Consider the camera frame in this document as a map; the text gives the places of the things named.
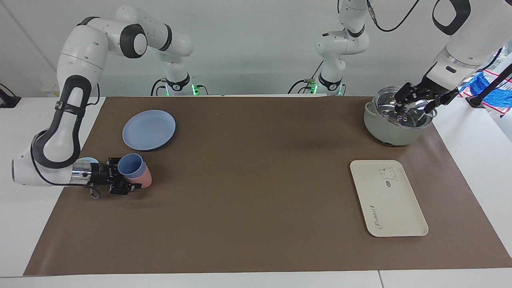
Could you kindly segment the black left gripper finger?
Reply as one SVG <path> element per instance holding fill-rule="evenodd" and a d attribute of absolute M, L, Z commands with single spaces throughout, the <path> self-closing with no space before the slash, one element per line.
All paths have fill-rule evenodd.
<path fill-rule="evenodd" d="M 428 102 L 428 104 L 424 107 L 424 113 L 428 114 L 433 111 L 436 107 L 441 105 L 448 105 L 450 102 L 458 96 L 460 93 L 459 89 L 454 89 L 446 94 L 441 96 L 434 95 L 434 99 Z"/>
<path fill-rule="evenodd" d="M 400 113 L 405 105 L 414 103 L 418 100 L 417 95 L 418 87 L 411 82 L 406 82 L 394 95 L 395 106 L 394 109 Z"/>

